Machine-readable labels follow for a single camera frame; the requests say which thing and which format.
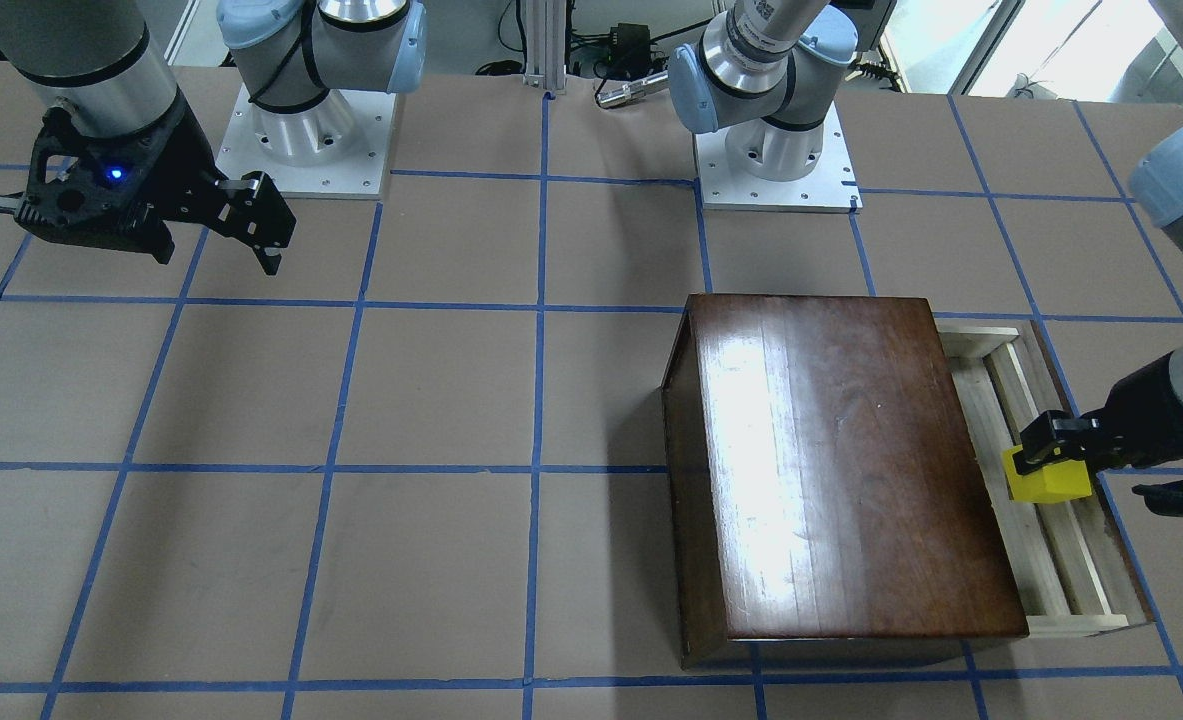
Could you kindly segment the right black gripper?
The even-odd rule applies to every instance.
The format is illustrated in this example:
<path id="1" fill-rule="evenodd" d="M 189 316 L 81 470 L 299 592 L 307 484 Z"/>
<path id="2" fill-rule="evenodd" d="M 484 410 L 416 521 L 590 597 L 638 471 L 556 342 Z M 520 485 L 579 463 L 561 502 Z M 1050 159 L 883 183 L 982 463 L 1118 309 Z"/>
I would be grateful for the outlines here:
<path id="1" fill-rule="evenodd" d="M 248 249 L 276 275 L 297 218 L 261 170 L 227 179 L 185 95 L 155 122 L 112 138 L 85 136 L 75 106 L 51 102 L 30 160 L 27 188 L 12 210 L 43 241 L 138 252 L 169 262 L 167 223 L 198 223 Z"/>

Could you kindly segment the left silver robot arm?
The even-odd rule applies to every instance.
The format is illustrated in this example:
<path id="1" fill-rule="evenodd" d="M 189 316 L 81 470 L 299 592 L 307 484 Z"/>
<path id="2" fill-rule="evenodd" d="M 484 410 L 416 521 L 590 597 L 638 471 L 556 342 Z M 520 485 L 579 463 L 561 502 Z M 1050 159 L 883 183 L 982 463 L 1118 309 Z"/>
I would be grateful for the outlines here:
<path id="1" fill-rule="evenodd" d="M 843 90 L 838 115 L 860 210 L 710 219 L 723 293 L 914 297 L 951 320 L 1029 322 L 1075 406 L 1183 345 L 1183 258 L 1127 187 L 1143 155 L 1183 127 L 1164 104 L 1042 99 L 1045 56 L 1086 1 L 1020 53 L 1002 99 L 984 76 L 955 92 L 995 1 L 901 1 L 888 22 L 899 90 Z"/>

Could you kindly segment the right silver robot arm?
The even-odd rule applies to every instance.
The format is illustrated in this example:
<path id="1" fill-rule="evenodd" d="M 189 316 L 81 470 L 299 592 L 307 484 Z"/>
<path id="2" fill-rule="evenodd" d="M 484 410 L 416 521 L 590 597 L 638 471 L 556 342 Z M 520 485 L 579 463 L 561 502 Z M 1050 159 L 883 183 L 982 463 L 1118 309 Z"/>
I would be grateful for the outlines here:
<path id="1" fill-rule="evenodd" d="M 221 1 L 216 22 L 267 158 L 344 158 L 361 127 L 345 92 L 421 85 L 419 1 Z M 130 1 L 0 1 L 0 50 L 44 100 L 21 192 L 0 213 L 39 240 L 172 260 L 169 223 L 251 249 L 274 275 L 297 227 L 272 174 L 216 164 L 185 91 Z"/>

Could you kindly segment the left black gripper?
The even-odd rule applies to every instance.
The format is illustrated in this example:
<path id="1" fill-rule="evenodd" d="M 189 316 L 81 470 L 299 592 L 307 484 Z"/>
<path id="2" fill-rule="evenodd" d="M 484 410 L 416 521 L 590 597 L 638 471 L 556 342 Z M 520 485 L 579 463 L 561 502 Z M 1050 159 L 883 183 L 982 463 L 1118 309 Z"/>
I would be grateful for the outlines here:
<path id="1" fill-rule="evenodd" d="M 1074 415 L 1036 416 L 1013 446 L 1013 474 L 1153 468 L 1183 461 L 1183 404 L 1170 377 L 1170 356 L 1117 382 L 1106 406 Z"/>

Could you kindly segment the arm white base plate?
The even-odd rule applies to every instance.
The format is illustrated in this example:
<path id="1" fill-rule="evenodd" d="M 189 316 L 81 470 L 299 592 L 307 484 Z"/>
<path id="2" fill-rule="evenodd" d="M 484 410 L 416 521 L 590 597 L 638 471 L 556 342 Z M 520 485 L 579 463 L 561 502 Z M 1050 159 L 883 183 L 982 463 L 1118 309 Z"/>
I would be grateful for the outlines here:
<path id="1" fill-rule="evenodd" d="M 332 90 L 303 113 L 271 113 L 240 87 L 216 167 L 231 179 L 261 170 L 285 199 L 384 195 L 400 95 Z"/>
<path id="2" fill-rule="evenodd" d="M 838 105 L 820 127 L 787 131 L 750 121 L 693 137 L 702 205 L 710 210 L 856 213 L 864 200 Z"/>

